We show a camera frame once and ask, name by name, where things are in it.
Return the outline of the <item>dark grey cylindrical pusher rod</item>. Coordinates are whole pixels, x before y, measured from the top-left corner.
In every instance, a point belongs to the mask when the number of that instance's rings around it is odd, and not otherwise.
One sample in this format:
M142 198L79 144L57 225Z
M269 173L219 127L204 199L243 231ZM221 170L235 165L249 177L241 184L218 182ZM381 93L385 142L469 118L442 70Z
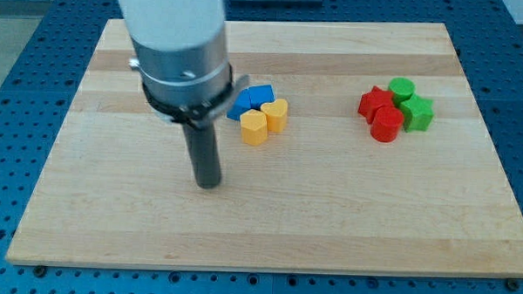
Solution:
M221 166L214 125L194 128L185 124L183 131L197 185L217 187L221 183Z

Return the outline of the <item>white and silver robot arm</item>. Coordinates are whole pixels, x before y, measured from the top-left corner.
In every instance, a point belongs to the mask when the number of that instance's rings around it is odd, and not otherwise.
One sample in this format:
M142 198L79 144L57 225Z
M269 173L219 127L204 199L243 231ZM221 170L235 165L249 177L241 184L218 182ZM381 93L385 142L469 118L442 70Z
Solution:
M221 182L215 121L230 110L249 77L229 62L225 0L118 0L151 108L182 125L197 185Z

